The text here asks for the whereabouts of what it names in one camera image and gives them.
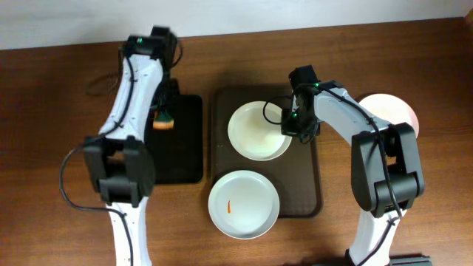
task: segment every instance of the wooden table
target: wooden table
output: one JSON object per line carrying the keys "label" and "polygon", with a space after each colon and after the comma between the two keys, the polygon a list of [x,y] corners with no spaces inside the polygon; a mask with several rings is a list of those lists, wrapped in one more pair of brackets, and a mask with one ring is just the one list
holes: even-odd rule
{"label": "wooden table", "polygon": [[[183,94],[204,101],[236,84],[287,83],[312,64],[357,98],[397,95],[416,111],[426,192],[402,221],[391,254],[423,253],[435,265],[473,261],[473,49],[463,19],[324,27],[184,38],[173,69]],[[63,156],[95,134],[115,96],[89,96],[93,80],[117,67],[119,43],[0,51],[0,265],[114,265],[107,214],[75,211],[58,188]],[[264,236],[231,239],[207,211],[208,159],[196,185],[156,187],[147,209],[155,265],[298,265],[342,257],[359,208],[350,187],[350,147],[328,125],[319,144],[324,209],[314,219],[281,219]],[[74,201],[101,205],[81,156],[66,172]]]}

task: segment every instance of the black cable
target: black cable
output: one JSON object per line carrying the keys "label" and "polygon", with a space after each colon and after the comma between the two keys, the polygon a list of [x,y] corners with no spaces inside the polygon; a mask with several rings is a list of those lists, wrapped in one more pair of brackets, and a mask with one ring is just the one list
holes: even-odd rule
{"label": "black cable", "polygon": [[121,125],[123,120],[125,120],[126,113],[128,112],[128,108],[130,107],[130,102],[132,101],[133,89],[135,88],[135,71],[133,70],[133,66],[132,66],[132,63],[130,62],[129,56],[125,56],[125,59],[130,71],[130,88],[128,91],[128,98],[126,99],[126,103],[125,103],[125,109],[121,113],[121,116],[120,116],[120,119],[118,119],[118,122],[115,122],[114,126],[110,130],[102,133],[101,136],[106,136],[112,133]]}
{"label": "black cable", "polygon": [[118,85],[120,85],[120,78],[121,75],[123,74],[123,50],[121,48],[118,49],[118,76],[115,82],[113,83],[112,87],[110,88],[110,91],[115,89]]}
{"label": "black cable", "polygon": [[120,217],[121,222],[123,223],[123,228],[125,229],[126,239],[128,240],[128,245],[129,245],[129,249],[130,249],[130,265],[133,266],[133,244],[132,244],[132,238],[130,236],[130,232],[129,232],[129,229],[128,229],[128,225],[126,224],[126,220],[125,220],[126,214],[122,213],[120,211],[117,211],[115,209],[111,209],[111,208],[82,207],[82,206],[76,205],[75,203],[73,203],[69,199],[69,197],[66,194],[66,191],[64,190],[64,178],[63,178],[64,169],[66,168],[67,162],[69,161],[69,159],[71,158],[71,156],[74,153],[79,152],[85,146],[87,146],[89,144],[92,144],[95,141],[100,140],[100,139],[104,138],[105,136],[107,136],[108,134],[115,131],[120,126],[120,124],[123,122],[123,120],[125,119],[126,113],[128,112],[128,109],[129,109],[130,102],[132,100],[133,89],[135,87],[135,73],[134,73],[134,70],[133,70],[132,63],[130,62],[129,56],[125,56],[125,59],[126,59],[126,62],[128,64],[129,71],[130,71],[130,87],[129,87],[128,98],[126,99],[126,103],[125,103],[125,109],[123,110],[120,118],[118,119],[118,122],[115,122],[114,126],[110,130],[108,130],[108,131],[106,131],[102,134],[99,134],[99,136],[96,137],[96,138],[93,138],[91,140],[88,140],[88,141],[80,144],[79,146],[73,148],[66,155],[66,157],[62,161],[61,170],[59,171],[59,188],[61,190],[62,197],[66,201],[67,205],[69,205],[70,207],[72,207],[76,210],[79,210],[79,211],[110,212],[110,213],[117,214]]}
{"label": "black cable", "polygon": [[73,203],[69,199],[69,197],[66,194],[66,191],[64,190],[64,179],[63,179],[64,169],[66,168],[66,164],[69,161],[69,159],[71,158],[71,156],[74,153],[80,151],[84,146],[86,146],[86,145],[88,145],[88,144],[90,144],[90,143],[92,143],[92,142],[94,142],[94,141],[96,141],[97,139],[100,139],[100,138],[102,138],[102,137],[98,137],[95,140],[93,140],[91,142],[88,142],[88,143],[80,144],[79,146],[77,146],[77,147],[73,148],[71,151],[69,151],[69,153],[66,155],[66,157],[62,161],[61,170],[59,171],[59,188],[61,190],[62,197],[66,201],[67,205],[69,205],[70,207],[72,207],[76,210],[79,210],[79,211],[96,211],[96,212],[111,212],[111,213],[117,214],[120,217],[121,222],[123,224],[123,228],[125,229],[126,239],[128,240],[128,245],[129,245],[129,249],[130,249],[130,266],[133,266],[133,245],[132,245],[132,238],[130,236],[128,225],[126,224],[126,220],[125,220],[126,214],[122,213],[120,211],[111,209],[111,208],[82,207],[82,206],[76,205],[75,203]]}
{"label": "black cable", "polygon": [[273,121],[269,120],[268,117],[266,116],[266,106],[268,105],[268,103],[270,103],[270,102],[273,101],[273,100],[280,99],[280,98],[292,99],[293,97],[292,97],[292,96],[287,96],[287,95],[272,97],[271,99],[267,100],[266,103],[265,103],[265,105],[263,106],[263,117],[266,119],[267,122],[272,123],[273,125],[281,125],[282,123],[288,122],[289,119],[290,119],[290,115],[288,115],[288,116],[284,119],[284,121],[281,121],[281,122],[273,122]]}
{"label": "black cable", "polygon": [[180,40],[177,40],[177,46],[179,46],[179,57],[177,57],[177,60],[172,63],[171,65],[171,68],[175,67],[179,61],[183,58],[183,53],[184,53],[184,47],[183,47],[183,43],[180,41]]}
{"label": "black cable", "polygon": [[358,263],[356,266],[362,266],[364,265],[368,260],[371,259],[371,257],[373,257],[377,252],[378,250],[381,248],[381,246],[383,245],[384,243],[384,240],[386,240],[387,238],[387,235],[389,234],[389,231],[391,230],[391,227],[393,226],[396,226],[396,224],[394,223],[396,220],[400,219],[399,217],[395,217],[395,218],[392,218],[390,220],[387,221],[387,226],[386,226],[386,229],[384,229],[384,232],[383,234],[381,235],[381,238],[379,239],[379,242],[378,244],[376,245],[376,247],[370,252],[370,254],[368,254],[368,256],[366,258],[364,258],[360,263]]}
{"label": "black cable", "polygon": [[304,144],[304,145],[309,144],[314,139],[314,137],[316,137],[316,134],[317,134],[317,132],[316,132],[316,129],[315,129],[315,130],[313,130],[313,133],[312,133],[312,136],[310,137],[310,139],[308,141],[303,142],[302,144]]}

